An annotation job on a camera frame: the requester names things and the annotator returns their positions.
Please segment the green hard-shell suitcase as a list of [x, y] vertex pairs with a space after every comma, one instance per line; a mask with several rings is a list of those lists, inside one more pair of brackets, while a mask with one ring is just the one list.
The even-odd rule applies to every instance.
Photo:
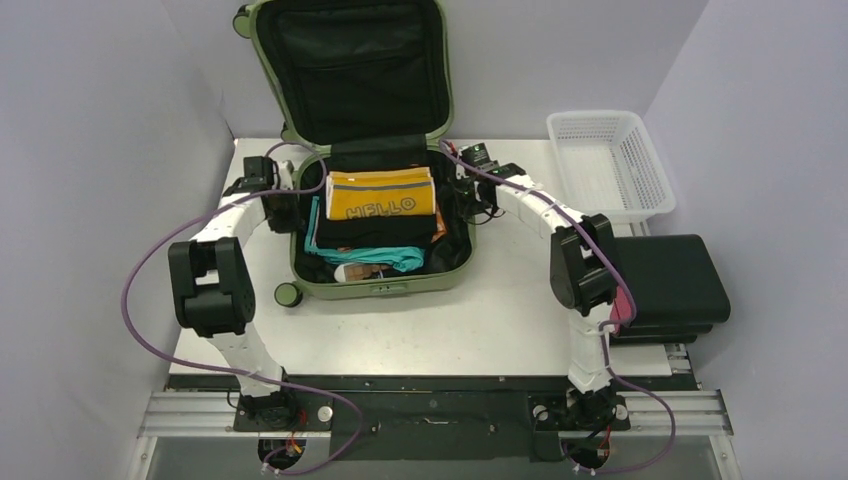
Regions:
[[[304, 189], [290, 240], [294, 278], [276, 301], [343, 300], [457, 286], [475, 250], [475, 229], [453, 187], [456, 166], [439, 149], [453, 119], [445, 19], [435, 1], [257, 1], [234, 30], [249, 39], [284, 116], [281, 136], [314, 148], [296, 170]], [[307, 250], [324, 198], [325, 169], [377, 171], [425, 166], [435, 176], [447, 235], [423, 263], [390, 277], [339, 282], [336, 265]]]

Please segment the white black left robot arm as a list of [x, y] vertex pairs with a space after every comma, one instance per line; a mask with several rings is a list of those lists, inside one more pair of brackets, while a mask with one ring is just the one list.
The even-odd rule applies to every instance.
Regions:
[[275, 361], [253, 323], [257, 302], [242, 246], [274, 212], [266, 190], [290, 190], [294, 167], [267, 156], [243, 161], [244, 173], [222, 194], [220, 213], [188, 241], [173, 243], [168, 261], [179, 325], [207, 340], [237, 371], [245, 414], [272, 429], [291, 427], [298, 402], [283, 387]]

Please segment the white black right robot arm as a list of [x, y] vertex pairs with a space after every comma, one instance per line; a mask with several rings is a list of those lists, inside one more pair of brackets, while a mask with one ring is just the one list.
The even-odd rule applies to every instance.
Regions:
[[609, 335], [613, 328], [594, 314], [614, 303], [623, 277], [615, 268], [617, 251], [611, 221], [567, 207], [536, 183], [521, 167], [492, 161], [483, 144], [455, 149], [442, 140], [440, 149], [455, 163], [457, 175], [470, 180], [468, 191], [479, 202], [503, 210], [550, 242], [549, 284], [569, 312], [568, 380], [577, 390], [564, 400], [566, 418], [588, 427], [604, 412], [598, 393], [612, 381]]

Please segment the white perforated plastic basket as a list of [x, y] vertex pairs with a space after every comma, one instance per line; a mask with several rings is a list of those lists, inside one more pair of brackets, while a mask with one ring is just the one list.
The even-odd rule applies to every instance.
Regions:
[[642, 118], [624, 110], [550, 114], [549, 139], [563, 182], [563, 201], [615, 223], [639, 223], [672, 212], [676, 198]]

